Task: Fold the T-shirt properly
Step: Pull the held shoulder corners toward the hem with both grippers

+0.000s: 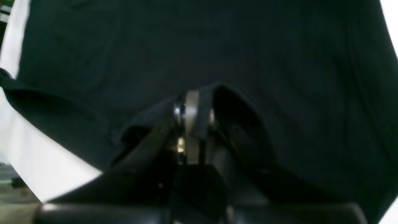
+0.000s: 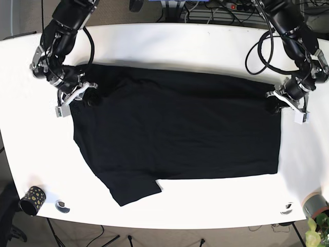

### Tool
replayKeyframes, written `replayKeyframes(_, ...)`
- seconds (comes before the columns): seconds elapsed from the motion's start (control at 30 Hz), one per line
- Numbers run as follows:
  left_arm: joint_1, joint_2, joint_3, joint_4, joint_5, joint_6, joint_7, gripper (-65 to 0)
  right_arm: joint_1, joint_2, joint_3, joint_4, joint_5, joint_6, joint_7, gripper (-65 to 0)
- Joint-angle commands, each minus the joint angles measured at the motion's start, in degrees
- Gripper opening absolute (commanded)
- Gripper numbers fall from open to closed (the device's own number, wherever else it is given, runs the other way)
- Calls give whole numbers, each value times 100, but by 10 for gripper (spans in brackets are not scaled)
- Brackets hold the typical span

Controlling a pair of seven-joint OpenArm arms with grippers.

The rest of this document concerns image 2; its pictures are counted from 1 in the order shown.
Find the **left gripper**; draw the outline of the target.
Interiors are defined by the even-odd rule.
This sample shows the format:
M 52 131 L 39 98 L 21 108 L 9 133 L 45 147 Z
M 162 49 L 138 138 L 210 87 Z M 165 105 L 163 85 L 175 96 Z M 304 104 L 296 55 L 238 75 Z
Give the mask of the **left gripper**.
M 328 81 L 328 63 L 321 49 L 315 52 L 316 60 L 310 55 L 306 56 L 309 69 L 299 70 L 291 78 L 288 78 L 277 90 L 267 92 L 267 111 L 270 114 L 278 114 L 283 108 L 292 108 L 295 111 L 295 122 L 308 123 L 307 111 L 308 94 L 316 89 L 317 83 Z

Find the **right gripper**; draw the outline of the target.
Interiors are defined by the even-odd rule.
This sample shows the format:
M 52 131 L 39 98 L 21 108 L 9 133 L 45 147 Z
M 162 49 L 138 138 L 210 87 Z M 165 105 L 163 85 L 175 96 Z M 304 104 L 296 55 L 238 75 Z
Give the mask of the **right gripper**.
M 42 46 L 38 46 L 30 64 L 35 78 L 46 79 L 57 89 L 58 106 L 55 107 L 57 118 L 71 115 L 69 105 L 74 100 L 83 100 L 87 107 L 95 107 L 102 103 L 102 97 L 97 91 L 98 84 L 86 78 L 92 59 L 89 60 L 86 68 L 80 70 L 73 66 L 64 66 L 59 62 L 60 59 L 52 48 L 45 50 Z

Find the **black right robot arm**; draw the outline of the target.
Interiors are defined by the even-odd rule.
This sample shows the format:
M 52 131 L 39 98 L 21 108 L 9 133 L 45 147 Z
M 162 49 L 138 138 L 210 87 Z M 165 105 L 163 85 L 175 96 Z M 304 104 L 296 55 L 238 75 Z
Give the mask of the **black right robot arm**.
M 42 26 L 40 44 L 30 69 L 34 77 L 45 78 L 57 89 L 57 117 L 69 116 L 69 105 L 74 100 L 82 101 L 88 89 L 98 88 L 96 83 L 85 77 L 95 55 L 95 44 L 85 24 L 98 4 L 98 1 L 60 1 L 50 23 Z M 83 30 L 90 42 L 89 61 L 82 69 L 63 64 L 75 45 L 79 30 Z

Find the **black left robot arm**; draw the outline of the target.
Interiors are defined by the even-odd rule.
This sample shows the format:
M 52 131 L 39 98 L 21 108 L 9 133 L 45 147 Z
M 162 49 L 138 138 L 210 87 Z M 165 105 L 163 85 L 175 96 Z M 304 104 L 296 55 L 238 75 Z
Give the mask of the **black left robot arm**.
M 268 92 L 267 97 L 279 100 L 275 111 L 290 107 L 295 111 L 295 122 L 308 121 L 308 94 L 316 89 L 317 83 L 328 81 L 328 63 L 319 47 L 318 39 L 307 26 L 303 15 L 292 1 L 253 1 L 260 16 L 265 20 L 268 31 L 257 43 L 257 52 L 265 68 L 280 75 L 287 75 L 287 80 L 276 90 Z M 270 64 L 262 55 L 262 45 L 266 38 L 273 43 L 273 33 L 282 40 L 284 50 L 298 68 L 282 70 Z

